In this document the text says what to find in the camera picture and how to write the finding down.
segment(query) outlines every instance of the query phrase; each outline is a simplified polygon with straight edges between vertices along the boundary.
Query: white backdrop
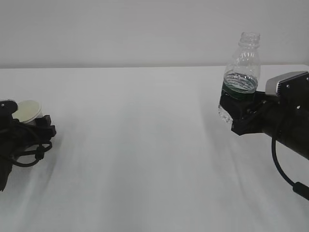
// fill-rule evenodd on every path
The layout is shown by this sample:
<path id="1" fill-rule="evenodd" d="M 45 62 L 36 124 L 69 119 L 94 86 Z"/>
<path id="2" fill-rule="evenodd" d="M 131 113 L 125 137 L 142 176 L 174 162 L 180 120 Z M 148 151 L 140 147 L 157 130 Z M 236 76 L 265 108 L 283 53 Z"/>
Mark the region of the white backdrop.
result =
<path id="1" fill-rule="evenodd" d="M 263 63 L 309 63 L 308 0 L 3 0 L 0 67 L 225 64 L 240 33 Z"/>

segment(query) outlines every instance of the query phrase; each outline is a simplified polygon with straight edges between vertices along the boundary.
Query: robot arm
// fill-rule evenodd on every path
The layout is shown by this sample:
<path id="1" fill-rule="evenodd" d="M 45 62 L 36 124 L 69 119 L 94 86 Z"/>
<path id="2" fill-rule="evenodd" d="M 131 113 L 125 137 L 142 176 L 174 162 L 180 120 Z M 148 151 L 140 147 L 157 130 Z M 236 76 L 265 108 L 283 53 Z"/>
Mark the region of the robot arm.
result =
<path id="1" fill-rule="evenodd" d="M 37 164 L 52 148 L 50 140 L 56 134 L 49 115 L 36 118 L 34 125 L 30 125 L 13 119 L 12 114 L 17 109 L 13 100 L 0 101 L 0 191 L 6 186 L 12 166 L 31 167 Z M 33 146 L 37 146 L 36 149 L 25 151 Z M 17 161 L 19 157 L 29 155 L 35 155 L 32 163 Z"/>
<path id="2" fill-rule="evenodd" d="M 220 105 L 231 115 L 231 130 L 244 135 L 265 133 L 272 138 L 272 157 L 293 191 L 309 200 L 309 188 L 293 182 L 282 170 L 276 141 L 309 159 L 309 73 L 289 72 L 267 81 L 265 92 L 252 101 L 239 101 L 222 90 Z"/>

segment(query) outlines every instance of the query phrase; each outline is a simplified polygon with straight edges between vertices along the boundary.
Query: white table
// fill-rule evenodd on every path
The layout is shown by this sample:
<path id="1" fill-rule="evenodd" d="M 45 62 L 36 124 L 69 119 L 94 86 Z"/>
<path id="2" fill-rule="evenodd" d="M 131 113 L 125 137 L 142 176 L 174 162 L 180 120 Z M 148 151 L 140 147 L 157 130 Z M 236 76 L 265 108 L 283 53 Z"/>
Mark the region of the white table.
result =
<path id="1" fill-rule="evenodd" d="M 305 65 L 263 66 L 266 80 Z M 308 231 L 309 202 L 278 174 L 264 134 L 217 113 L 224 67 L 0 70 L 0 99 L 38 100 L 54 148 L 14 167 L 3 232 Z M 309 162 L 277 145 L 309 184 Z"/>

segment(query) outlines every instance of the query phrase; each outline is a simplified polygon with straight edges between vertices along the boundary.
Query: paper cup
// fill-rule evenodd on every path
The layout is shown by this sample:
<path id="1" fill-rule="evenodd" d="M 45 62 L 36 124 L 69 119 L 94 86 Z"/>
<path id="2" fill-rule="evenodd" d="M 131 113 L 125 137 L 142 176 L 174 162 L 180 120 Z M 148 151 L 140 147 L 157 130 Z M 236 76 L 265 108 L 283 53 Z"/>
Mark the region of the paper cup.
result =
<path id="1" fill-rule="evenodd" d="M 35 125 L 34 119 L 43 117 L 41 104 L 37 101 L 21 101 L 17 105 L 18 110 L 12 116 L 22 123 Z"/>

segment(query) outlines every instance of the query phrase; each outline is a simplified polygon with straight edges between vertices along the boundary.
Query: clear plastic bottle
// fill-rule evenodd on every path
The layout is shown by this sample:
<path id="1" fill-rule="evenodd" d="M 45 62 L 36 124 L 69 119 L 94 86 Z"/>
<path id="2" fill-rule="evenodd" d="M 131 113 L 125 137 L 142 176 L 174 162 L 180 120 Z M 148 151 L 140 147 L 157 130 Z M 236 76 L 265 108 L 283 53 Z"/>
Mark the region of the clear plastic bottle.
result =
<path id="1" fill-rule="evenodd" d="M 224 73 L 222 91 L 238 100 L 248 100 L 253 97 L 260 78 L 261 62 L 257 49 L 260 34 L 243 32 L 239 41 L 239 48 L 232 56 Z M 227 123 L 233 119 L 221 105 L 219 115 Z"/>

